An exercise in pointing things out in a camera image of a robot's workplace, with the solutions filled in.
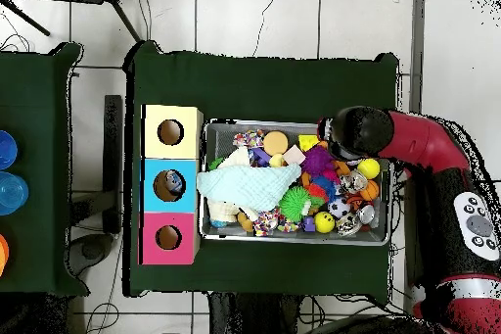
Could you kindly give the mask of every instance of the dark green table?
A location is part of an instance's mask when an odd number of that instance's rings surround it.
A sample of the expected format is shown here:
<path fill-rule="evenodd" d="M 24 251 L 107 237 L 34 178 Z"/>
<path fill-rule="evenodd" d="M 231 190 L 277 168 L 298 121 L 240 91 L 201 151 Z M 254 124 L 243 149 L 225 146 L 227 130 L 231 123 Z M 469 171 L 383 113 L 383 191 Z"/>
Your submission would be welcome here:
<path fill-rule="evenodd" d="M 193 265 L 139 265 L 138 214 L 131 211 L 139 210 L 141 104 L 194 106 L 205 119 L 316 122 L 353 105 L 394 108 L 397 63 L 391 54 L 375 62 L 296 61 L 162 54 L 152 41 L 134 46 L 124 63 L 125 294 L 143 290 L 356 293 L 385 303 L 388 244 L 355 247 L 203 240 Z"/>
<path fill-rule="evenodd" d="M 69 74 L 80 56 L 74 43 L 48 55 L 0 52 L 0 129 L 19 146 L 6 171 L 29 188 L 24 206 L 0 216 L 0 233 L 10 257 L 0 277 L 0 292 L 52 292 L 85 295 L 69 275 L 65 247 L 69 231 Z"/>

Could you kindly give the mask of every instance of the blue cup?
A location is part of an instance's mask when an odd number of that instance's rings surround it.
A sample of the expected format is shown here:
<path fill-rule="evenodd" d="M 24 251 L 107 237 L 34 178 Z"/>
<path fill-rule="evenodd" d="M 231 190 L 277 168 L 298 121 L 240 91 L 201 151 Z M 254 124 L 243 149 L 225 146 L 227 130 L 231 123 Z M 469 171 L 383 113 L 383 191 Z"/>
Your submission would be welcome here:
<path fill-rule="evenodd" d="M 18 145 L 16 140 L 9 132 L 0 131 L 0 169 L 10 167 L 17 154 Z"/>
<path fill-rule="evenodd" d="M 26 203 L 26 182 L 18 175 L 0 171 L 0 215 L 10 215 Z"/>

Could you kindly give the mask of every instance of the light blue cloth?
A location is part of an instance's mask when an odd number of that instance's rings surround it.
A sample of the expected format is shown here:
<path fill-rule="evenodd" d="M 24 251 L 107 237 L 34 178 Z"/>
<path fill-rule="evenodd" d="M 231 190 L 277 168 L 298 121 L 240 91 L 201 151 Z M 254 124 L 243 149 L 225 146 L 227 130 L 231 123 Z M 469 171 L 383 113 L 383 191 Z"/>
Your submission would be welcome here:
<path fill-rule="evenodd" d="M 202 196 L 258 212 L 271 211 L 289 186 L 301 176 L 301 167 L 229 166 L 199 172 L 197 188 Z"/>

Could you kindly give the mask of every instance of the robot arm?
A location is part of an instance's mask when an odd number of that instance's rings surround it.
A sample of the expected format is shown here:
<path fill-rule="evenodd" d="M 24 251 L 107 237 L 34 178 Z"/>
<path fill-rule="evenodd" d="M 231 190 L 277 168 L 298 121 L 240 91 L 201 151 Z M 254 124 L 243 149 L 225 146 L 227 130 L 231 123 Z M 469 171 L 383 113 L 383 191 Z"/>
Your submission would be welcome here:
<path fill-rule="evenodd" d="M 418 238 L 427 297 L 416 315 L 450 334 L 501 334 L 499 239 L 452 134 L 431 119 L 354 107 L 321 119 L 318 136 L 335 158 L 401 161 L 422 184 L 418 215 L 429 222 Z"/>

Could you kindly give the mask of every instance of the yellow ball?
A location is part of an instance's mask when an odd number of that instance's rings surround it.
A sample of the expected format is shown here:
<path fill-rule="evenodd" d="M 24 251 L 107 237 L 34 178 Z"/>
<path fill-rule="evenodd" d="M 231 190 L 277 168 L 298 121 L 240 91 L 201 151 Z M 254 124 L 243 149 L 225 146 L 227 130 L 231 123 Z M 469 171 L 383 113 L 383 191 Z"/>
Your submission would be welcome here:
<path fill-rule="evenodd" d="M 334 217 L 327 212 L 320 212 L 319 214 L 316 214 L 314 219 L 317 232 L 320 233 L 329 233 L 336 225 Z"/>
<path fill-rule="evenodd" d="M 366 176 L 368 180 L 375 178 L 380 173 L 380 164 L 374 159 L 362 160 L 358 163 L 358 170 Z"/>

